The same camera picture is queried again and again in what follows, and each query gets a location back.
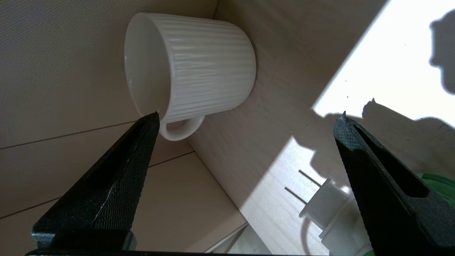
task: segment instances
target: mug handle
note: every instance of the mug handle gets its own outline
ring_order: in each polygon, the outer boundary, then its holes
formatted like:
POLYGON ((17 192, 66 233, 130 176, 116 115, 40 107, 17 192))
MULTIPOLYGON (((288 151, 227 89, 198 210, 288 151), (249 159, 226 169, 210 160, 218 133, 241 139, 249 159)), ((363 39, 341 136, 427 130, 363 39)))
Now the mug handle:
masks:
POLYGON ((167 129, 166 123, 162 123, 160 125, 160 133, 163 138, 170 141, 182 140, 193 134, 199 128, 199 126, 201 126, 204 118, 205 116, 200 116, 188 119, 182 127, 171 131, 167 129))

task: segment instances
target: white mug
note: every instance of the white mug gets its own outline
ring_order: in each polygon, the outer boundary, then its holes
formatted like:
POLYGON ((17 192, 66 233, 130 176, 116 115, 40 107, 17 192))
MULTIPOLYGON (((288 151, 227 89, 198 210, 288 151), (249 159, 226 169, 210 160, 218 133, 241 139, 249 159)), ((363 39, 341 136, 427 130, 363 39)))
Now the white mug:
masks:
POLYGON ((125 72, 142 116, 158 111, 160 133, 184 139, 208 114, 242 104, 256 77, 253 46, 220 20, 138 13, 125 35, 125 72), (166 124, 187 120, 168 130, 166 124))

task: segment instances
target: ribbed ceramic mug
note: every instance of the ribbed ceramic mug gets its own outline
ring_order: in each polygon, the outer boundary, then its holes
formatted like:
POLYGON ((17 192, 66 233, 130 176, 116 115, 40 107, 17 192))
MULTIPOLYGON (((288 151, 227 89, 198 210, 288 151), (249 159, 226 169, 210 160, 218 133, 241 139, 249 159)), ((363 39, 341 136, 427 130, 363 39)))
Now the ribbed ceramic mug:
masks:
POLYGON ((256 58, 237 26, 219 20, 138 13, 125 36, 131 97, 144 116, 160 114, 160 133, 181 140, 208 114, 235 108, 253 88, 256 58), (176 130, 166 124, 187 120, 176 130))

